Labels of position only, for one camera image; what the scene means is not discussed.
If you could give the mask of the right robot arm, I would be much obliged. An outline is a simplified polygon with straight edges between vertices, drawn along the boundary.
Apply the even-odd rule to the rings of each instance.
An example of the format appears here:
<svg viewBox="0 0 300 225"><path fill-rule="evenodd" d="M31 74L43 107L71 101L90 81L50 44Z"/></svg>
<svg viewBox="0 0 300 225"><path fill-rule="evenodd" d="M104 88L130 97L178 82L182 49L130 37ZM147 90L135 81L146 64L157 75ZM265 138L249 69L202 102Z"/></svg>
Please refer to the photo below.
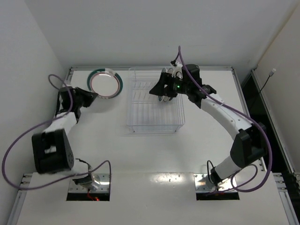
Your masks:
<svg viewBox="0 0 300 225"><path fill-rule="evenodd" d="M190 102L212 116L233 139L230 155L207 175L209 185L217 186L267 154L265 127L255 126L244 115L229 109L213 87L202 83L197 65L184 67L177 63L170 69L162 69L158 82L149 93L158 96L160 101L175 98L178 94L186 95Z"/></svg>

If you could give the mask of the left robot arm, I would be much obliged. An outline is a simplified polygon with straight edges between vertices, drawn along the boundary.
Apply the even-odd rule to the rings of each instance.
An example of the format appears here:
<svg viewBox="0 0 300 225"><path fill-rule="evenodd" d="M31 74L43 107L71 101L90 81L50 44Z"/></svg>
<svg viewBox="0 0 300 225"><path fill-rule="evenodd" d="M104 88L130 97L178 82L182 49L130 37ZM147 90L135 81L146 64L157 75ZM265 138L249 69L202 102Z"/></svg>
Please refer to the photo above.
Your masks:
<svg viewBox="0 0 300 225"><path fill-rule="evenodd" d="M81 108L88 108L98 94L81 88L60 88L54 121L41 133L32 136L36 171L39 174L70 172L75 158L68 140L68 133L81 116Z"/></svg>

